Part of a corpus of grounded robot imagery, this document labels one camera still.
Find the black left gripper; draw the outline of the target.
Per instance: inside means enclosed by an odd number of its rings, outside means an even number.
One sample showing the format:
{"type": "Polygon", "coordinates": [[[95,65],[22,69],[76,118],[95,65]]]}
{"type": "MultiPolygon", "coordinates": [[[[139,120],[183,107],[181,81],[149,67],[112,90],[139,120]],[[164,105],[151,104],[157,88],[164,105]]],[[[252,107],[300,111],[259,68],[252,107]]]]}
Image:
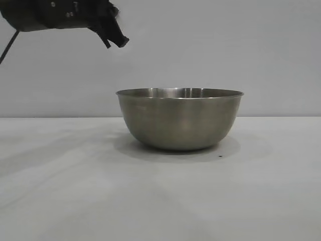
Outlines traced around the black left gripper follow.
{"type": "Polygon", "coordinates": [[[118,14],[119,9],[110,1],[95,1],[93,5],[88,29],[95,32],[107,48],[111,47],[110,42],[122,48],[129,41],[116,20],[118,14]]]}

